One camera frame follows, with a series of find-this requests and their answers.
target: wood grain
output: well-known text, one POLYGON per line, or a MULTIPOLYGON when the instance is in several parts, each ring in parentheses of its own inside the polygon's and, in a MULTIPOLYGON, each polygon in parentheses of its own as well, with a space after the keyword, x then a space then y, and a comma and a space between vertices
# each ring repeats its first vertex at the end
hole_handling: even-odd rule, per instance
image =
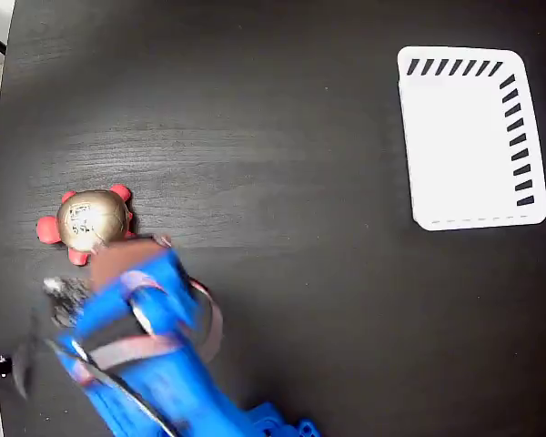
MULTIPOLYGON (((427 233, 410 217, 403 46, 507 48, 546 172, 546 2, 171 0, 15 7, 0 102, 0 352, 49 275, 86 275, 35 224, 124 183, 213 289, 211 370, 324 435, 546 434, 546 221, 427 233)), ((107 435, 41 356, 0 383, 6 437, 107 435)))

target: white tray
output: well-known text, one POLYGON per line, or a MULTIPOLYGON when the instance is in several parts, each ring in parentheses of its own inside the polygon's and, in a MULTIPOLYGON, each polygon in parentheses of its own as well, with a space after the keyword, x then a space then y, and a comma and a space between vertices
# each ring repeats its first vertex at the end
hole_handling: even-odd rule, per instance
POLYGON ((444 230, 546 218, 538 128, 518 55, 404 47, 399 91, 417 223, 444 230))

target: toy turtle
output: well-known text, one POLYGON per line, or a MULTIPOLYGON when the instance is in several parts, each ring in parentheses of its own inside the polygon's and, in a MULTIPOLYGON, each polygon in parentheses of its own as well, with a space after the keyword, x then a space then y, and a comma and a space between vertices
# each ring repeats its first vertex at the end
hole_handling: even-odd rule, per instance
POLYGON ((84 266, 96 246, 134 235, 129 231, 133 214, 126 206, 130 196, 123 185, 79 193, 68 191, 56 217, 38 220, 38 238, 46 244, 62 241, 69 247, 69 260, 84 266))

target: turtle shell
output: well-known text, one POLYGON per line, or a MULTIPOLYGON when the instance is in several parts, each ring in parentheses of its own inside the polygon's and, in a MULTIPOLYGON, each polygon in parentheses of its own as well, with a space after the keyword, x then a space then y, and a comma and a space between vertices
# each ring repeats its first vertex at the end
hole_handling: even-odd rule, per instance
POLYGON ((69 248, 89 252, 97 244, 122 239, 129 212, 119 195, 106 189, 71 196, 56 213, 58 231, 69 248))

